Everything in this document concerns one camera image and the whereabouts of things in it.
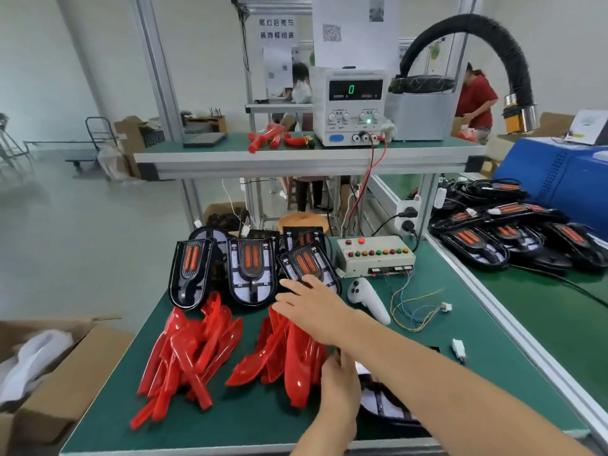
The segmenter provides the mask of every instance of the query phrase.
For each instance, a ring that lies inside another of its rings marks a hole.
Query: woman
[[[347,306],[314,276],[302,280],[281,280],[288,292],[277,294],[272,307],[315,340],[338,347],[340,355],[323,365],[319,413],[292,456],[341,456],[353,441],[361,402],[354,360],[406,404],[452,456],[592,456],[470,369]]]
[[[456,116],[463,117],[463,124],[477,130],[477,142],[488,143],[492,130],[492,112],[490,108],[498,102],[498,95],[481,70],[473,70],[469,62],[466,65],[465,82],[462,85]]]
[[[302,62],[294,62],[292,65],[292,74],[294,79],[294,87],[291,93],[286,89],[286,95],[290,95],[295,104],[309,104],[313,101],[313,92],[310,88],[310,77],[308,67]],[[300,124],[300,130],[313,130],[313,114],[284,114],[280,120],[280,124],[285,128],[285,131],[295,130],[296,123]],[[295,182],[295,202],[299,212],[306,211],[308,198],[308,185],[313,185],[313,208],[323,209],[320,204],[323,199],[323,179],[324,177],[301,177]],[[283,190],[281,197],[287,199],[289,186],[286,177],[279,178]]]

